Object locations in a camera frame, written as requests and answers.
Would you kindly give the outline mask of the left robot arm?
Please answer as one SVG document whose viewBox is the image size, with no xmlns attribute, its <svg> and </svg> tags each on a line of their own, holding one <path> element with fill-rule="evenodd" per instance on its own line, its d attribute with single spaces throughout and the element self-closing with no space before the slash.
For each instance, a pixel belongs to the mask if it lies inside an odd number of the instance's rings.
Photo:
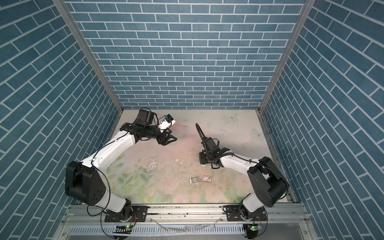
<svg viewBox="0 0 384 240">
<path fill-rule="evenodd" d="M 150 109 L 141 108 L 135 121 L 123 124 L 108 143 L 82 161 L 72 161 L 67 165 L 66 195 L 88 206 L 102 208 L 121 222 L 130 220 L 133 212 L 131 201 L 112 192 L 106 177 L 107 168 L 138 141 L 155 139 L 162 146 L 175 142 L 177 138 L 171 134 L 175 122 L 171 115 L 159 119 Z"/>
</svg>

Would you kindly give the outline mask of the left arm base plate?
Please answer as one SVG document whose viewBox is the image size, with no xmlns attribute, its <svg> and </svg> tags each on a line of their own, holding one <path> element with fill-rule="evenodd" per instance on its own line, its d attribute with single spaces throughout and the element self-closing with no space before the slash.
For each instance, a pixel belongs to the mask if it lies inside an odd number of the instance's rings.
<svg viewBox="0 0 384 240">
<path fill-rule="evenodd" d="M 141 223 L 145 222 L 148 206 L 131 206 L 124 208 L 121 212 L 115 213 L 107 210 L 106 223 Z"/>
</svg>

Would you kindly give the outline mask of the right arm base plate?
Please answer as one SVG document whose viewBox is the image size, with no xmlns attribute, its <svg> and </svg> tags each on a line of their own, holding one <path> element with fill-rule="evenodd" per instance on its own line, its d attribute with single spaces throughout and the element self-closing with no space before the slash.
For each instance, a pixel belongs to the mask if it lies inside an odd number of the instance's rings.
<svg viewBox="0 0 384 240">
<path fill-rule="evenodd" d="M 244 206 L 238 205 L 224 205 L 222 207 L 227 221 L 239 222 L 239 221 L 266 221 L 267 212 L 264 207 L 257 209 L 254 212 L 249 212 Z"/>
</svg>

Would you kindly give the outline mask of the red staple box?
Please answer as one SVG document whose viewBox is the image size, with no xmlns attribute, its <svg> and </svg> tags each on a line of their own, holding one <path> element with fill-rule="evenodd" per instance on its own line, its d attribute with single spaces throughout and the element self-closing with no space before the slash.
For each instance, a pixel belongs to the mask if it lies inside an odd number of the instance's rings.
<svg viewBox="0 0 384 240">
<path fill-rule="evenodd" d="M 211 176 L 202 176 L 202 182 L 204 183 L 211 183 L 212 177 Z"/>
</svg>

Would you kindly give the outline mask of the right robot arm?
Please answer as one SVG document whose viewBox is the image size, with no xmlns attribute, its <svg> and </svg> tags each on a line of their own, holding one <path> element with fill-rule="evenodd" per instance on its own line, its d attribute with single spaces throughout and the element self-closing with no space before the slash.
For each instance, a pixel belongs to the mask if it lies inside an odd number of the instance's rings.
<svg viewBox="0 0 384 240">
<path fill-rule="evenodd" d="M 249 178 L 253 192 L 239 203 L 238 208 L 245 220 L 254 217 L 263 207 L 273 207 L 288 193 L 289 183 L 270 158 L 250 159 L 237 155 L 227 148 L 221 149 L 219 141 L 212 138 L 203 137 L 201 144 L 201 165 L 211 164 L 212 169 L 232 169 Z"/>
</svg>

